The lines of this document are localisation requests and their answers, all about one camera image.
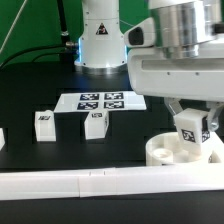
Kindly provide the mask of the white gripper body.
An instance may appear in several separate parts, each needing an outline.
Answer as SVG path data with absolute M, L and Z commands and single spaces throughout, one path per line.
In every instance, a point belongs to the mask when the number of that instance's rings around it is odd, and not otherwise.
M 202 44 L 198 57 L 177 60 L 156 48 L 134 48 L 128 73 L 137 94 L 224 102 L 224 43 Z

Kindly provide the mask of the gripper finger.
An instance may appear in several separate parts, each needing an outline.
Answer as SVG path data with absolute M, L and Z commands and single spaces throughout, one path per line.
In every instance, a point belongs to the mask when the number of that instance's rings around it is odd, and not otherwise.
M 224 109 L 224 103 L 208 101 L 206 107 L 209 109 L 207 128 L 209 131 L 216 131 L 219 128 L 219 115 Z
M 183 111 L 180 100 L 178 98 L 165 98 L 164 104 L 172 116 L 175 116 Z

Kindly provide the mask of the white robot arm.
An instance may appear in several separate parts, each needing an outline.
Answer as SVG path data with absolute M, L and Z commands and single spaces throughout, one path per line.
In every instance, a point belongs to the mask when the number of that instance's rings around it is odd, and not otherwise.
M 91 74 L 127 66 L 132 89 L 164 98 L 174 115 L 182 99 L 204 101 L 207 128 L 215 131 L 224 109 L 221 1 L 148 0 L 150 16 L 122 33 L 119 0 L 82 0 L 75 64 Z

